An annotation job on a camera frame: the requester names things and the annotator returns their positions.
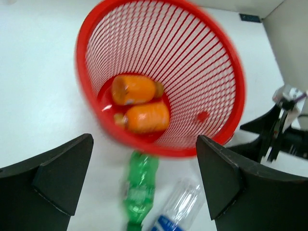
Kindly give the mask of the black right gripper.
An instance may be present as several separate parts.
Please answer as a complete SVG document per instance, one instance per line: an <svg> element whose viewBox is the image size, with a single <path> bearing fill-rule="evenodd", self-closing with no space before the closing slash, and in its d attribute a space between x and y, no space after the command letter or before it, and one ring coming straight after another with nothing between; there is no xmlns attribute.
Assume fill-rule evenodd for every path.
<svg viewBox="0 0 308 231"><path fill-rule="evenodd" d="M261 134L271 130L271 137L258 136L254 141L228 147L229 150L260 163L265 157L271 144L271 160L276 160L280 151L292 156L308 159L308 131L295 129L289 126L283 131L286 124L287 112L280 117L281 108L273 106L264 115L240 125L240 130Z"/></svg>

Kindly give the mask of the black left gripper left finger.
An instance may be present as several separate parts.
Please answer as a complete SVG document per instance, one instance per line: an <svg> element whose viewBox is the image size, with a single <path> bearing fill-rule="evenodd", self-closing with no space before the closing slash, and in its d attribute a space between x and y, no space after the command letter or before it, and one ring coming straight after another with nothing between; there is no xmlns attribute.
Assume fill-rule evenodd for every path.
<svg viewBox="0 0 308 231"><path fill-rule="evenodd" d="M2 231L65 231L75 215L93 149L85 133L0 170Z"/></svg>

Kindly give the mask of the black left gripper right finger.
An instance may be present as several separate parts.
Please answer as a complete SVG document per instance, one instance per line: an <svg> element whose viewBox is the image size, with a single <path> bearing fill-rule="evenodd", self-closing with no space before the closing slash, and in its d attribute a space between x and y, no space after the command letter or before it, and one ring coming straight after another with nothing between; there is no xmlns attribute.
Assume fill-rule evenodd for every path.
<svg viewBox="0 0 308 231"><path fill-rule="evenodd" d="M200 135L197 159L219 231L305 231L308 179L266 167Z"/></svg>

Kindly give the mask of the green plastic bottle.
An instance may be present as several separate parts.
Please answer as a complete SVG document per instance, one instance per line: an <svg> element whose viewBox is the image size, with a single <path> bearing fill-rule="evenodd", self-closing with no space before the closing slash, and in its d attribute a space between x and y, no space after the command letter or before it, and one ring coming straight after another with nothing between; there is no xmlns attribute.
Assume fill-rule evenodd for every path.
<svg viewBox="0 0 308 231"><path fill-rule="evenodd" d="M154 204L157 157L133 151L123 184L123 206L128 222L126 230L140 231L142 222Z"/></svg>

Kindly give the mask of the orange juice bottle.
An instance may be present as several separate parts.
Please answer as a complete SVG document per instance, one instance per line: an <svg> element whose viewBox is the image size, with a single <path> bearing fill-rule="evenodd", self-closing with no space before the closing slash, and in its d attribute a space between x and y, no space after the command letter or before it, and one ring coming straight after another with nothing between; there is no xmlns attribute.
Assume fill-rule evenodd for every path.
<svg viewBox="0 0 308 231"><path fill-rule="evenodd" d="M144 75L121 74L114 78L111 94L117 105L141 104L161 98L164 86Z"/></svg>
<svg viewBox="0 0 308 231"><path fill-rule="evenodd" d="M161 132L168 128L170 114L163 102L146 103L135 105L124 114L116 113L114 122L136 134Z"/></svg>

